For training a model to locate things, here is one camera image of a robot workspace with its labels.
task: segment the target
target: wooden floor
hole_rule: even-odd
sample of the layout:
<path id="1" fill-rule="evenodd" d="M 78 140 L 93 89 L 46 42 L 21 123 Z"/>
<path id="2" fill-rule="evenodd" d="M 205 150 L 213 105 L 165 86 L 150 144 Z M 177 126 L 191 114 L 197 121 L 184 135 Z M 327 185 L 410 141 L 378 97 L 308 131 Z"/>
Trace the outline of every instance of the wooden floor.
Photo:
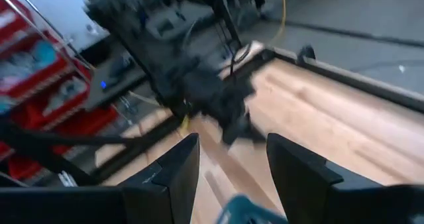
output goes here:
<path id="1" fill-rule="evenodd" d="M 282 61 L 270 62 L 252 82 L 246 103 L 263 133 L 279 133 L 383 185 L 424 183 L 424 116 Z M 158 110 L 124 135 L 141 135 L 168 116 Z M 238 140 L 227 150 L 216 124 L 202 117 L 175 132 L 105 182 L 115 185 L 164 154 L 188 132 L 199 133 L 201 164 L 192 223 L 214 223 L 237 193 L 284 213 L 264 145 Z M 120 147 L 106 146 L 98 163 Z"/>

